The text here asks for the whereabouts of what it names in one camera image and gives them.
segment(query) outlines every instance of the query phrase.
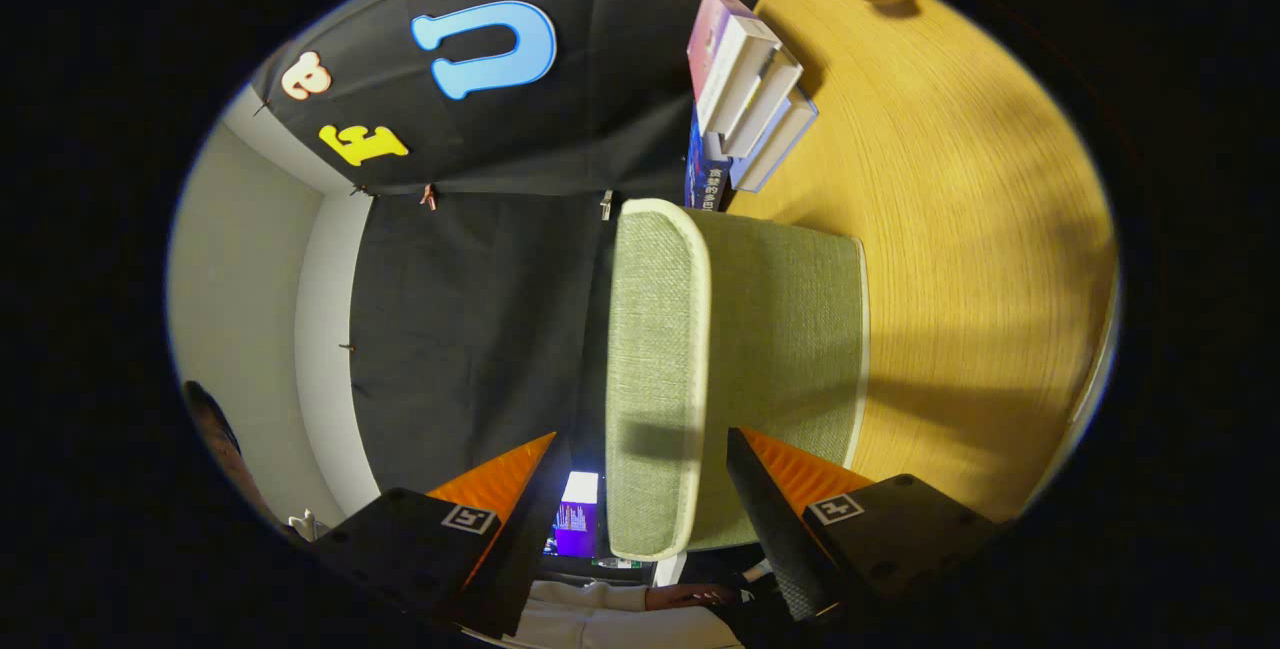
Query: monitor screen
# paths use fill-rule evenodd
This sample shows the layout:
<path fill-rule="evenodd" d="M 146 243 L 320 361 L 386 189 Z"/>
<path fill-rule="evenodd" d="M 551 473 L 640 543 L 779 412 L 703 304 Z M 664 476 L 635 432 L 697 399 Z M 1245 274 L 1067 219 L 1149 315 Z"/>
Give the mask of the monitor screen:
<path fill-rule="evenodd" d="M 572 471 L 561 497 L 556 524 L 543 547 L 543 554 L 558 557 L 595 557 L 595 506 L 600 475 Z"/>

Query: person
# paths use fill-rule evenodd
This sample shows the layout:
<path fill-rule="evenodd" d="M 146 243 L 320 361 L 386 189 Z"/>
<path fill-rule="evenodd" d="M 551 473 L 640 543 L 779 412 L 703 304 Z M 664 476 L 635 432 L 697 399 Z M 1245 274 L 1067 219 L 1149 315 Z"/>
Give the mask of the person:
<path fill-rule="evenodd" d="M 294 544 L 306 547 L 314 540 L 275 518 L 244 465 L 236 431 L 218 402 L 196 381 L 183 383 L 183 396 L 196 429 L 243 498 Z M 768 571 L 768 562 L 762 562 L 746 572 L 726 576 L 723 582 L 672 586 L 612 586 L 595 581 L 580 588 L 534 581 L 515 637 L 500 645 L 521 649 L 767 646 L 771 644 L 762 643 L 756 623 L 759 617 L 780 616 L 781 594 L 774 582 L 768 600 L 754 602 L 754 594 L 745 588 Z M 751 635 L 749 643 L 744 644 L 731 626 L 741 627 L 737 634 L 744 635 L 742 639 Z"/>

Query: yellow letter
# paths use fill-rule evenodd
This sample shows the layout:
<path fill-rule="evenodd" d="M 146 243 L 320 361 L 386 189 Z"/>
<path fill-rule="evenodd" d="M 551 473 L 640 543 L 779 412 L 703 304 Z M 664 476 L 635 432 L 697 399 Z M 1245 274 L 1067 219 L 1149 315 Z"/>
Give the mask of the yellow letter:
<path fill-rule="evenodd" d="M 401 140 L 384 125 L 375 128 L 372 137 L 365 137 L 366 133 L 369 131 L 364 125 L 348 125 L 347 129 L 338 131 L 337 125 L 330 124 L 321 125 L 320 140 L 329 143 L 351 166 L 360 166 L 361 161 L 380 157 L 383 154 L 396 154 L 402 157 L 408 152 Z"/>

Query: purple screen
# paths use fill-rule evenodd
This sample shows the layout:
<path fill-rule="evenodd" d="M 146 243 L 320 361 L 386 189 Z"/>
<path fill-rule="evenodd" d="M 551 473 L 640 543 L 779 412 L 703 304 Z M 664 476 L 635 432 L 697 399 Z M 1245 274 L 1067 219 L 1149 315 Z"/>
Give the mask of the purple screen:
<path fill-rule="evenodd" d="M 561 502 L 556 513 L 556 553 L 561 557 L 595 557 L 595 504 Z"/>

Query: white shirt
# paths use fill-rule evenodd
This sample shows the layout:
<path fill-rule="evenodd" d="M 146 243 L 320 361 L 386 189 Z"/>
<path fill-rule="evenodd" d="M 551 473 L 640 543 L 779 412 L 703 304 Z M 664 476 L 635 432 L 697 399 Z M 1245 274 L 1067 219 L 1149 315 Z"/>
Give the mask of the white shirt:
<path fill-rule="evenodd" d="M 498 644 L 525 649 L 741 649 L 742 644 L 703 607 L 644 611 L 644 586 L 584 588 L 535 581 L 515 637 Z"/>

